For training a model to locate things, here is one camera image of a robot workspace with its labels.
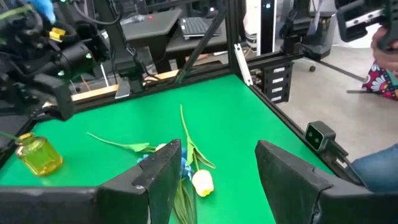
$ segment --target blue object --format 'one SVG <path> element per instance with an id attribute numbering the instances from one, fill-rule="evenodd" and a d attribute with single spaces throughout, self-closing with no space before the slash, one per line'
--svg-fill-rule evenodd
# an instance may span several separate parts
<path id="1" fill-rule="evenodd" d="M 142 158 L 138 158 L 137 159 L 137 163 L 141 162 L 143 159 L 147 158 L 148 156 L 149 156 L 148 154 L 145 154 L 145 155 L 142 156 Z"/>
<path id="2" fill-rule="evenodd" d="M 55 18 L 54 6 L 51 0 L 27 0 L 32 3 L 33 7 L 43 14 L 53 24 L 57 19 Z"/>
<path id="3" fill-rule="evenodd" d="M 186 166 L 185 164 L 187 163 L 187 149 L 186 148 L 182 148 L 181 151 L 181 168 L 180 168 L 180 177 L 181 178 L 185 178 L 188 177 L 189 180 L 192 180 L 192 176 L 193 176 L 193 170 L 191 168 L 191 166 Z M 137 163 L 141 162 L 143 159 L 147 158 L 149 155 L 148 154 L 144 154 L 142 156 L 142 158 L 138 158 Z"/>
<path id="4" fill-rule="evenodd" d="M 398 144 L 356 159 L 351 165 L 370 191 L 398 191 Z"/>

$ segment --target glass bottle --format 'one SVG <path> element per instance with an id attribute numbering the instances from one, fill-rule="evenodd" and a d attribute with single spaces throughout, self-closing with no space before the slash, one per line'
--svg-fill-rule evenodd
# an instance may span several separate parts
<path id="1" fill-rule="evenodd" d="M 33 133 L 19 136 L 17 157 L 38 176 L 48 175 L 62 166 L 63 159 L 45 137 Z"/>

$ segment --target white tulip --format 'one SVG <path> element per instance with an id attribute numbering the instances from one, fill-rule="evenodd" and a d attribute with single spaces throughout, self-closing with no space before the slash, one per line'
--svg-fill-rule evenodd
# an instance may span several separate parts
<path id="1" fill-rule="evenodd" d="M 206 197 L 214 191 L 213 178 L 207 170 L 198 170 L 193 175 L 191 182 L 201 197 Z"/>
<path id="2" fill-rule="evenodd" d="M 155 151 L 158 151 L 159 149 L 162 149 L 165 145 L 167 144 L 160 144 L 156 147 Z"/>

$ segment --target green table surface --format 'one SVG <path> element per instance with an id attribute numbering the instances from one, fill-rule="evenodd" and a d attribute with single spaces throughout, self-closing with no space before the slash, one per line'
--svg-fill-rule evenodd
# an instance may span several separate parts
<path id="1" fill-rule="evenodd" d="M 254 149 L 264 139 L 330 172 L 326 165 L 235 75 L 76 114 L 67 122 L 47 121 L 33 132 L 63 156 L 63 167 L 35 177 L 12 156 L 0 170 L 2 186 L 100 185 L 136 164 L 141 154 L 100 142 L 153 146 L 190 135 L 216 169 L 215 191 L 197 199 L 198 223 L 275 223 L 261 187 Z"/>

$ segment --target wooden stick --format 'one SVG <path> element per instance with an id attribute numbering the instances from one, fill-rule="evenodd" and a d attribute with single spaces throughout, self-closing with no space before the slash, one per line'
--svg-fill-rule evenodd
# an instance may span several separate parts
<path id="1" fill-rule="evenodd" d="M 176 76 L 177 72 L 178 72 L 178 70 L 165 72 L 165 73 L 161 73 L 161 74 L 156 75 L 156 77 L 158 77 L 160 79 L 166 79 L 166 78 L 170 78 L 170 77 Z M 152 77 L 146 77 L 145 81 L 156 81 L 156 79 L 152 78 Z M 100 96 L 100 95 L 104 95 L 104 94 L 109 94 L 109 93 L 112 93 L 112 92 L 116 93 L 118 88 L 119 88 L 119 85 L 115 84 L 115 85 L 107 86 L 107 87 L 100 88 L 100 89 L 97 89 L 97 90 L 91 90 L 91 91 L 87 91 L 87 92 L 84 92 L 84 93 L 78 93 L 78 94 L 72 95 L 72 100 L 73 101 L 79 101 L 79 100 L 84 100 L 84 99 L 91 98 L 91 97 L 94 97 L 94 96 Z"/>

